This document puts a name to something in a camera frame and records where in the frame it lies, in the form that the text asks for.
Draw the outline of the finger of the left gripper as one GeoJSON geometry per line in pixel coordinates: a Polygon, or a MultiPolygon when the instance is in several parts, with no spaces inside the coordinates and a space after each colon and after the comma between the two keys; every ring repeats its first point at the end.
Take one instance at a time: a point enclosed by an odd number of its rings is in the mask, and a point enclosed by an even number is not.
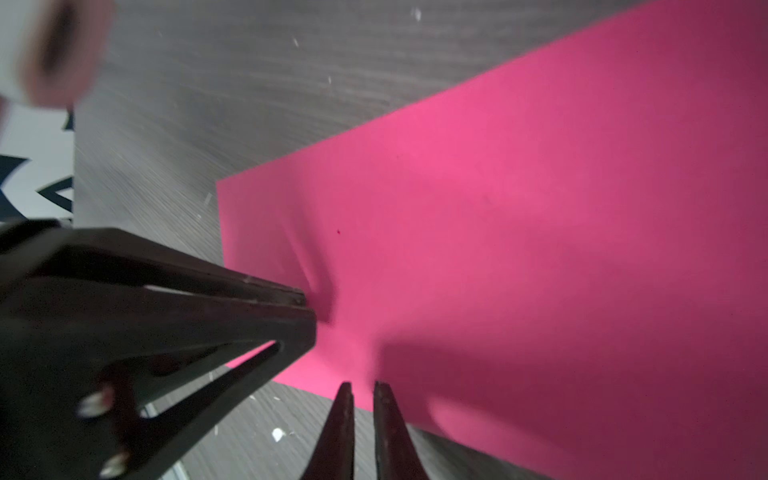
{"type": "Polygon", "coordinates": [[[157,479],[315,338],[302,307],[27,280],[1,298],[1,475],[157,479]]]}
{"type": "Polygon", "coordinates": [[[228,270],[117,228],[74,229],[56,220],[1,225],[1,282],[60,277],[191,295],[305,306],[298,289],[228,270]]]}

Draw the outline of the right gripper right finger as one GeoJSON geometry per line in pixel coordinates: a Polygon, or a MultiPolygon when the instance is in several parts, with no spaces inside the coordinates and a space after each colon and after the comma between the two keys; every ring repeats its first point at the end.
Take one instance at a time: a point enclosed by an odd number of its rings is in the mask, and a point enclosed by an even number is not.
{"type": "Polygon", "coordinates": [[[373,392],[375,459],[379,480],[428,480],[406,423],[388,383],[373,392]]]}

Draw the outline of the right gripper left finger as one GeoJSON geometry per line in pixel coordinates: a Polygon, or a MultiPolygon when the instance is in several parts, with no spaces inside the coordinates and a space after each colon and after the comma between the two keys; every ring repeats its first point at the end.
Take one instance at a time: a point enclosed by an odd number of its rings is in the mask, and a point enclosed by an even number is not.
{"type": "Polygon", "coordinates": [[[351,480],[354,458],[354,395],[351,383],[343,382],[301,480],[351,480]]]}

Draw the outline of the magenta paper sheet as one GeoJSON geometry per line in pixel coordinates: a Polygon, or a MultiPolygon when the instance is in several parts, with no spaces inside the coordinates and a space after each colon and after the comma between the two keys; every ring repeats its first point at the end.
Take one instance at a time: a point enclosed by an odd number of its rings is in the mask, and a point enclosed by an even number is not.
{"type": "Polygon", "coordinates": [[[767,5],[656,1],[219,182],[282,384],[556,479],[767,475],[767,5]]]}

